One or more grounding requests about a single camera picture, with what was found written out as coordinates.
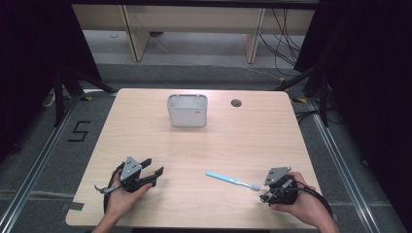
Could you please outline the grey plastic container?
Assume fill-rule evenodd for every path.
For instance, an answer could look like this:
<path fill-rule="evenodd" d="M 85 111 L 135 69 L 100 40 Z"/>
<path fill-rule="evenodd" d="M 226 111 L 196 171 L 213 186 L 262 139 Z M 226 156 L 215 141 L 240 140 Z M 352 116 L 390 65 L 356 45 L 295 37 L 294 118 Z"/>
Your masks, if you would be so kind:
<path fill-rule="evenodd" d="M 167 99 L 170 122 L 175 127 L 207 124 L 208 98 L 203 94 L 172 94 Z"/>

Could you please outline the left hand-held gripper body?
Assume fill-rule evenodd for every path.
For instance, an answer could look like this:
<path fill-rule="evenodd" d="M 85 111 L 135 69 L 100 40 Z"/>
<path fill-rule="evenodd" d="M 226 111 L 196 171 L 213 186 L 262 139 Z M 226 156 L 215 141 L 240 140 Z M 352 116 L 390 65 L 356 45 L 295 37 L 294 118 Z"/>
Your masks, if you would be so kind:
<path fill-rule="evenodd" d="M 142 165 L 133 157 L 128 156 L 120 173 L 120 184 L 124 190 L 134 192 L 140 188 Z"/>

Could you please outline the black metal stand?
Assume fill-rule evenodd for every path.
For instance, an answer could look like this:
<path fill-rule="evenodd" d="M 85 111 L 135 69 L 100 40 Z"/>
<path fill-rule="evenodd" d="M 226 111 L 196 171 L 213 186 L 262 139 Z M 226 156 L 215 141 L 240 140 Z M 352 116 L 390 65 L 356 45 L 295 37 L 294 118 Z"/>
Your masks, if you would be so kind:
<path fill-rule="evenodd" d="M 86 81 L 108 93 L 117 92 L 116 89 L 104 84 L 99 77 L 95 79 L 78 69 L 62 66 L 54 75 L 55 126 L 58 126 L 65 117 L 63 89 L 66 89 L 71 96 L 79 97 L 85 93 L 80 81 Z"/>
<path fill-rule="evenodd" d="M 313 97 L 316 93 L 320 97 L 320 118 L 324 127 L 328 127 L 327 123 L 327 76 L 326 68 L 321 62 L 317 62 L 311 68 L 304 71 L 288 82 L 274 88 L 274 91 L 284 91 L 293 85 L 307 79 L 303 93 L 306 97 Z"/>

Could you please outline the person's right hand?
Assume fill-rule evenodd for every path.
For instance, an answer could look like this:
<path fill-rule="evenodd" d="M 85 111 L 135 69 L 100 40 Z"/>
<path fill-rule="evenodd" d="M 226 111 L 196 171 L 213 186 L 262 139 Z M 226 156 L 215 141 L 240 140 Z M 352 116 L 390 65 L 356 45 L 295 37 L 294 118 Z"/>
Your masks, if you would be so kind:
<path fill-rule="evenodd" d="M 324 205 L 313 195 L 299 191 L 296 201 L 292 205 L 273 204 L 274 211 L 288 213 L 302 222 L 321 229 L 328 221 L 333 222 Z"/>

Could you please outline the metal floor rail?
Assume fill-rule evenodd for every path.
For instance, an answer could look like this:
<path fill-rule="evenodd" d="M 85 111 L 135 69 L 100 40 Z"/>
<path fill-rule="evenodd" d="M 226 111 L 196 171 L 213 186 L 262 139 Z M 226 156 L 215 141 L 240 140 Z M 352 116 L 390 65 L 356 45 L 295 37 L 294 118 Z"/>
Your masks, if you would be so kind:
<path fill-rule="evenodd" d="M 356 184 L 356 181 L 351 174 L 339 147 L 332 137 L 329 127 L 326 126 L 326 120 L 321 119 L 321 114 L 315 114 L 314 120 L 326 144 L 328 153 L 337 169 L 339 177 L 341 178 L 351 202 L 360 218 L 360 222 L 365 232 L 382 233 L 381 228 L 378 226 L 376 217 L 366 203 L 364 196 L 361 194 L 361 190 Z"/>
<path fill-rule="evenodd" d="M 30 167 L 30 170 L 26 174 L 22 185 L 14 194 L 13 199 L 9 207 L 6 209 L 5 213 L 0 217 L 0 233 L 10 233 L 13 229 L 13 226 L 15 225 L 15 222 L 17 221 L 18 216 L 23 209 L 31 190 L 39 180 L 47 162 L 52 155 L 52 151 L 54 150 L 60 136 L 62 135 L 69 117 L 72 115 L 73 110 L 77 106 L 79 101 L 79 96 L 71 97 L 68 101 L 63 111 L 62 119 L 60 120 L 59 124 L 52 129 L 49 138 L 45 142 L 42 150 L 40 151 L 33 165 Z"/>

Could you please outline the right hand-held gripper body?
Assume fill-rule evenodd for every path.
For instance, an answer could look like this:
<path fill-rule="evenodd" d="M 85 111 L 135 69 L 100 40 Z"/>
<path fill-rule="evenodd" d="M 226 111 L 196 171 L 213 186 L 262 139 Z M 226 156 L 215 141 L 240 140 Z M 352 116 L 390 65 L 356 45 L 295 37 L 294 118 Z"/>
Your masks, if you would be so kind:
<path fill-rule="evenodd" d="M 290 175 L 291 167 L 271 168 L 264 180 L 264 185 L 269 187 L 268 200 L 272 204 L 292 205 L 297 199 L 297 183 L 294 176 Z"/>

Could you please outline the person's left hand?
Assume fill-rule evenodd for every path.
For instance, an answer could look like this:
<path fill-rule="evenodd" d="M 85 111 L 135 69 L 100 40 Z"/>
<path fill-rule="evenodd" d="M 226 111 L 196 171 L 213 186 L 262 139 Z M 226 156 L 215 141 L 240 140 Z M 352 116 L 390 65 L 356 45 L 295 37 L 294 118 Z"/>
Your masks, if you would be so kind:
<path fill-rule="evenodd" d="M 132 210 L 137 200 L 152 188 L 148 183 L 134 192 L 127 192 L 121 186 L 110 194 L 104 218 L 111 222 L 118 222 Z"/>

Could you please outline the black tape strip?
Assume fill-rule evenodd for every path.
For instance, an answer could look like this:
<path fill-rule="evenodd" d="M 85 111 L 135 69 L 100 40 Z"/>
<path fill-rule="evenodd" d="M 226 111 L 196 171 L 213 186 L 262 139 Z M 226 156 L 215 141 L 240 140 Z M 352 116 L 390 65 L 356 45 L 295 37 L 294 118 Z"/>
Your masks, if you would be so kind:
<path fill-rule="evenodd" d="M 66 212 L 68 212 L 68 211 L 70 211 L 70 210 L 73 210 L 73 211 L 81 211 L 81 210 L 83 209 L 84 205 L 85 205 L 84 203 L 67 202 L 67 203 L 64 203 L 64 204 L 61 206 L 61 210 L 62 210 L 62 211 L 66 211 Z"/>

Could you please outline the light blue toothbrush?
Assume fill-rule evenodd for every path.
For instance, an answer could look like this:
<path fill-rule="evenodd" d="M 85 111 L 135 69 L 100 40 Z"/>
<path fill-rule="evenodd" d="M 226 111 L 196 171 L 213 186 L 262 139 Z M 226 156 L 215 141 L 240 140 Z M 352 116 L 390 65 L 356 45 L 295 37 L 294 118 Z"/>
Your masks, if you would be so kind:
<path fill-rule="evenodd" d="M 236 180 L 236 179 L 233 179 L 231 177 L 228 177 L 228 176 L 225 176 L 225 175 L 222 175 L 222 174 L 218 174 L 218 173 L 215 173 L 215 172 L 212 172 L 212 171 L 206 171 L 205 175 L 209 176 L 209 177 L 212 177 L 212 178 L 215 178 L 215 179 L 218 179 L 218 180 L 221 180 L 221 181 L 224 181 L 224 182 L 227 182 L 227 183 L 233 183 L 233 184 L 236 184 L 236 185 L 246 186 L 247 188 L 249 188 L 253 191 L 260 191 L 260 186 L 257 185 L 257 184 L 243 183 L 239 180 Z"/>

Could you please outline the dark curtain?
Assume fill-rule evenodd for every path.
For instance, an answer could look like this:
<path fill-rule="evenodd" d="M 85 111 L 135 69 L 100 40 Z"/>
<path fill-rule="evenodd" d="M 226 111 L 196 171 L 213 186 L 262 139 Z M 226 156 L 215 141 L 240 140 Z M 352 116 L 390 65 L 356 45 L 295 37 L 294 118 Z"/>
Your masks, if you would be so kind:
<path fill-rule="evenodd" d="M 59 74 L 100 81 L 71 0 L 0 0 L 0 163 Z"/>
<path fill-rule="evenodd" d="M 412 232 L 412 0 L 320 0 L 295 65 L 315 64 L 347 16 L 328 75 L 348 128 L 407 231 Z"/>

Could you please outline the beige wooden furniture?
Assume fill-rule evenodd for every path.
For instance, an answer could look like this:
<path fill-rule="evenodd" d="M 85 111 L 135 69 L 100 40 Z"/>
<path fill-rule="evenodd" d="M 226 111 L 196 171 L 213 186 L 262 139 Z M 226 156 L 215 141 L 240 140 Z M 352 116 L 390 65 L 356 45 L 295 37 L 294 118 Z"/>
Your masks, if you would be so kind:
<path fill-rule="evenodd" d="M 214 7 L 149 7 L 127 5 L 72 6 L 83 30 L 124 31 L 131 55 L 140 61 L 152 32 L 241 34 L 247 62 L 255 62 L 258 36 L 289 34 L 304 36 L 312 10 L 246 9 Z"/>

